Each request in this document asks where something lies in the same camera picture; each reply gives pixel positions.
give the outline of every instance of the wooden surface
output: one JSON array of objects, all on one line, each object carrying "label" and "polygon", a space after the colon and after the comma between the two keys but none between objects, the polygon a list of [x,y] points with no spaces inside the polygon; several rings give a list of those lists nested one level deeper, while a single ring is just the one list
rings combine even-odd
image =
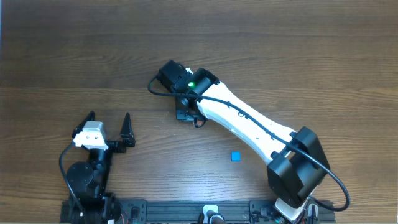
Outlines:
[{"label": "wooden surface", "polygon": [[[275,198],[252,149],[146,90],[169,59],[314,130],[351,194],[339,222],[397,221],[398,1],[5,0],[1,29],[0,222],[58,221],[58,157],[90,110],[113,139],[132,116],[136,147],[109,180],[120,198]],[[71,150],[65,166],[86,158]],[[344,201],[329,177],[315,195]]]}]

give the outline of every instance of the wooden table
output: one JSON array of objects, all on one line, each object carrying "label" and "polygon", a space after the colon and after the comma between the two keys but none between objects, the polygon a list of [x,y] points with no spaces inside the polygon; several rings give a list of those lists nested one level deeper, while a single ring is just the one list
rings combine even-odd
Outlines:
[{"label": "wooden table", "polygon": [[[337,221],[397,221],[398,1],[5,0],[1,28],[0,222],[58,222],[58,157],[90,110],[111,139],[132,117],[136,147],[114,156],[108,185],[119,198],[275,198],[251,148],[178,122],[174,100],[146,90],[169,59],[314,130],[351,194]],[[329,177],[315,195],[344,202]]]}]

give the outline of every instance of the black wire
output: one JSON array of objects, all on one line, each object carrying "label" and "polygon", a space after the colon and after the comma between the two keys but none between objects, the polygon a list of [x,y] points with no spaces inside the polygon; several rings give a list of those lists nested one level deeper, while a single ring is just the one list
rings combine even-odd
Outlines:
[{"label": "black wire", "polygon": [[278,137],[276,134],[274,134],[273,132],[268,130],[260,122],[258,122],[252,116],[250,116],[250,114],[247,114],[244,110],[242,110],[241,108],[235,106],[231,102],[227,102],[227,101],[220,100],[220,99],[213,98],[213,97],[209,97],[209,96],[201,96],[201,95],[194,95],[194,94],[184,94],[184,93],[159,93],[159,92],[156,92],[156,91],[151,89],[152,83],[154,82],[155,79],[156,79],[156,77],[154,77],[148,84],[148,91],[150,91],[152,94],[155,94],[155,95],[158,95],[158,96],[174,96],[174,97],[186,97],[186,98],[196,98],[196,99],[211,100],[211,101],[215,101],[215,102],[219,102],[219,103],[225,104],[228,107],[232,107],[232,108],[236,109],[238,111],[238,113],[243,114],[247,119],[250,119],[256,125],[258,125],[261,129],[263,129],[267,134],[269,134],[271,136],[272,139],[278,140],[279,142],[285,144],[291,151],[293,151],[295,153],[298,153],[298,154],[301,154],[302,156],[304,156],[305,158],[307,158],[308,160],[310,160],[314,164],[318,165],[327,174],[329,174],[330,177],[333,180],[336,181],[336,183],[340,186],[340,188],[342,189],[342,191],[343,191],[343,193],[344,193],[344,195],[346,197],[346,203],[344,204],[344,206],[342,206],[340,208],[330,207],[330,206],[325,205],[324,203],[321,203],[317,199],[311,197],[317,204],[319,204],[319,206],[321,206],[321,207],[323,207],[325,209],[334,211],[334,212],[340,212],[340,211],[346,210],[348,208],[349,204],[351,203],[351,198],[349,196],[348,190],[344,186],[342,181],[330,169],[325,167],[322,163],[318,162],[316,159],[314,159],[312,156],[308,155],[306,152],[302,151],[298,147],[296,147],[296,146],[292,145],[291,143],[289,143],[289,142],[283,140],[282,138]]},{"label": "black wire", "polygon": [[71,187],[71,185],[69,184],[69,181],[68,181],[68,179],[67,179],[67,175],[65,174],[65,170],[63,169],[63,162],[62,162],[63,156],[64,156],[64,155],[68,152],[68,150],[69,150],[70,148],[72,148],[73,146],[75,146],[75,143],[72,141],[72,142],[69,144],[69,146],[67,146],[67,147],[63,150],[63,152],[61,153],[61,155],[60,155],[60,170],[61,170],[61,173],[62,173],[62,177],[63,177],[63,179],[65,180],[65,183],[67,183],[67,186],[68,186],[68,188],[69,188],[70,195],[72,196],[72,198],[73,198],[74,201],[76,202],[76,205],[77,205],[77,207],[79,208],[80,212],[83,214],[83,218],[84,218],[84,220],[85,220],[85,223],[86,223],[86,224],[90,224],[89,221],[88,221],[88,217],[87,217],[87,215],[86,215],[86,210],[83,208],[83,206],[81,205],[81,203],[80,203],[79,200],[77,199],[75,193],[73,192],[73,189],[72,189],[72,187]]}]

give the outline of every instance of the cable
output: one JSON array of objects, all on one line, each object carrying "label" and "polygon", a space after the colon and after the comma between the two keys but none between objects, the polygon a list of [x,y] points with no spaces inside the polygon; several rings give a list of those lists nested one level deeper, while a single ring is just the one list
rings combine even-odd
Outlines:
[{"label": "cable", "polygon": [[72,148],[73,146],[75,146],[75,143],[72,141],[72,142],[69,144],[69,146],[67,146],[67,147],[63,150],[63,152],[61,153],[61,155],[60,155],[60,170],[61,170],[61,173],[62,173],[62,177],[63,177],[63,179],[65,180],[65,183],[67,183],[67,186],[68,186],[68,188],[69,188],[70,195],[72,196],[72,198],[73,198],[74,201],[76,202],[76,205],[77,205],[77,207],[79,208],[80,212],[83,214],[83,218],[84,218],[84,220],[85,220],[85,223],[86,223],[86,224],[90,224],[89,221],[88,221],[88,217],[87,217],[87,215],[86,215],[86,210],[83,208],[83,206],[81,205],[81,203],[80,203],[79,200],[77,199],[75,193],[73,192],[73,189],[72,189],[72,187],[71,187],[71,185],[69,184],[69,181],[68,181],[68,179],[67,179],[67,175],[65,174],[65,170],[63,169],[63,162],[62,162],[63,156],[64,156],[64,155],[68,152],[68,150],[69,150],[70,148]]},{"label": "cable", "polygon": [[232,107],[234,109],[236,109],[238,111],[238,113],[243,114],[247,119],[250,119],[251,121],[253,121],[256,125],[258,125],[261,129],[263,129],[267,134],[269,134],[271,136],[272,139],[276,139],[279,142],[285,144],[291,151],[301,154],[302,156],[304,156],[305,158],[307,158],[308,160],[310,160],[311,162],[313,162],[314,164],[316,164],[317,166],[321,167],[327,174],[330,175],[330,177],[335,180],[335,182],[340,186],[340,188],[342,189],[345,197],[346,197],[346,203],[344,204],[344,206],[340,207],[340,208],[335,208],[335,207],[330,207],[327,206],[323,203],[321,203],[320,201],[318,201],[317,199],[313,198],[312,199],[319,204],[319,206],[334,211],[334,212],[340,212],[343,210],[346,210],[349,206],[349,204],[351,203],[351,198],[349,196],[348,190],[347,188],[344,186],[344,184],[342,183],[342,181],[327,167],[325,167],[322,163],[318,162],[316,159],[314,159],[312,156],[308,155],[306,152],[302,151],[301,149],[299,149],[298,147],[292,145],[291,143],[283,140],[282,138],[278,137],[276,134],[274,134],[273,132],[271,132],[270,130],[268,130],[266,127],[264,127],[260,122],[258,122],[256,119],[254,119],[252,116],[250,116],[250,114],[246,113],[244,110],[242,110],[241,108],[235,106],[234,104],[232,104],[231,102],[227,102],[224,100],[220,100],[217,98],[213,98],[213,97],[209,97],[209,96],[201,96],[201,95],[194,95],[194,94],[184,94],[184,93],[159,93],[156,92],[154,90],[151,89],[152,83],[154,82],[154,80],[156,79],[156,77],[154,77],[148,84],[148,91],[150,91],[152,94],[155,94],[157,96],[174,96],[174,97],[186,97],[186,98],[196,98],[196,99],[203,99],[203,100],[211,100],[211,101],[215,101],[215,102],[219,102],[222,104],[227,105],[228,107]]}]

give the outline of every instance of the small blue block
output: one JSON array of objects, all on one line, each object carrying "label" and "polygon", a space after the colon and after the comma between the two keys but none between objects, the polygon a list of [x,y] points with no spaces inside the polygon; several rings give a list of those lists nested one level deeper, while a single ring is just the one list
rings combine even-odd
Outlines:
[{"label": "small blue block", "polygon": [[241,153],[240,152],[231,152],[231,161],[240,161]]}]

